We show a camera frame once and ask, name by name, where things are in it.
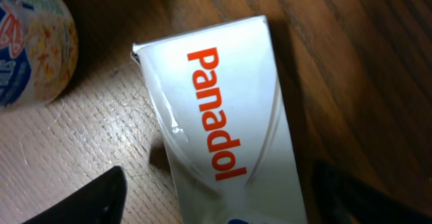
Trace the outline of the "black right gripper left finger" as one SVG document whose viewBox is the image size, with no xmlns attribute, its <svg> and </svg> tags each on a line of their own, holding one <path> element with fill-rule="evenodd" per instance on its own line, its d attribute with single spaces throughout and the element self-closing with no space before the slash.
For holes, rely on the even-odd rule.
<svg viewBox="0 0 432 224">
<path fill-rule="evenodd" d="M 114 166 L 24 224 L 120 224 L 126 194 L 124 170 Z"/>
</svg>

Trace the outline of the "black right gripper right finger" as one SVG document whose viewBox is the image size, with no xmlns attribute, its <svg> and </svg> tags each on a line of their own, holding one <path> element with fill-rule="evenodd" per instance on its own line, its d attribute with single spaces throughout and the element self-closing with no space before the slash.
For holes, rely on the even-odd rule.
<svg viewBox="0 0 432 224">
<path fill-rule="evenodd" d="M 313 191 L 324 223 L 426 223 L 431 217 L 325 161 L 313 169 Z"/>
</svg>

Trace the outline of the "white Panadol box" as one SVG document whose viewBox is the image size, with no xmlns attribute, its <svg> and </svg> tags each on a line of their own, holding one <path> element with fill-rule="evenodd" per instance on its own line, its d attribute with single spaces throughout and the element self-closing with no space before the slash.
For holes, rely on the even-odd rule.
<svg viewBox="0 0 432 224">
<path fill-rule="evenodd" d="M 185 223 L 306 223 L 265 16 L 135 44 Z"/>
</svg>

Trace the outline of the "green lid jar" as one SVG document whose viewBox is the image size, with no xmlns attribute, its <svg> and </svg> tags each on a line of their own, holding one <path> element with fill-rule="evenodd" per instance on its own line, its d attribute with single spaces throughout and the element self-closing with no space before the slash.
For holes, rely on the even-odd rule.
<svg viewBox="0 0 432 224">
<path fill-rule="evenodd" d="M 63 0 L 1 0 L 1 110 L 44 105 L 60 95 L 78 50 Z"/>
</svg>

